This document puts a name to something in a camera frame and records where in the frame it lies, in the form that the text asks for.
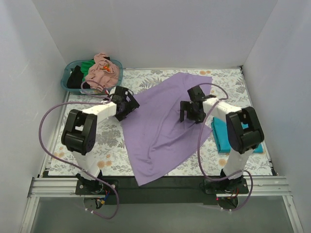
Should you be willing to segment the purple t shirt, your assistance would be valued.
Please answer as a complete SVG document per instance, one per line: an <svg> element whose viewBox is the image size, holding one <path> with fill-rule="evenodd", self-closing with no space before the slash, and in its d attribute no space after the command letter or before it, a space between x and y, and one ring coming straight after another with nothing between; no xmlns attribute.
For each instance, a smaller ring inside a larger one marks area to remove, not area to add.
<svg viewBox="0 0 311 233"><path fill-rule="evenodd" d="M166 175L197 150L201 125L180 117L187 91L203 84L209 94L211 77L177 73L134 96L139 108L121 121L129 161L139 186Z"/></svg>

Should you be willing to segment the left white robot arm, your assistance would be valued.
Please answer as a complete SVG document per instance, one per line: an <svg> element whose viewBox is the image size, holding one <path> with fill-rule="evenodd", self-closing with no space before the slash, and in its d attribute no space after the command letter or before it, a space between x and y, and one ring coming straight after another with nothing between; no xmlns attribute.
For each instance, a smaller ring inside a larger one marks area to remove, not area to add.
<svg viewBox="0 0 311 233"><path fill-rule="evenodd" d="M61 143L72 152L81 169L77 177L88 180L86 187L92 194L99 194L104 187L103 181L97 178L101 171L91 152L96 142L98 124L109 117L122 121L139 108L139 103L128 88L116 86L108 97L110 100L103 100L90 108L70 110L61 137Z"/></svg>

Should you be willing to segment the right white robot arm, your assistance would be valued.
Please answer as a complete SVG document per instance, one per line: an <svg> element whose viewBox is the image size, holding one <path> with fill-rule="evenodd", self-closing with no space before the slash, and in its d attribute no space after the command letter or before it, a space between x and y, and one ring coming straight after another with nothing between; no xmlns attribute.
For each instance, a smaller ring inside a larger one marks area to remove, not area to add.
<svg viewBox="0 0 311 233"><path fill-rule="evenodd" d="M253 107L240 108L226 103L229 99L227 92L220 86L225 97L206 95L200 85L188 89L190 101L180 102L180 122L189 119L205 126L208 116L216 117L226 123L227 136L231 146L229 157L219 178L209 177L203 170L200 159L200 143L203 131L199 132L197 142L198 164L203 176L210 182L220 182L220 188L226 192L233 192L238 182L246 172L245 165L249 156L264 141L264 133L257 113Z"/></svg>

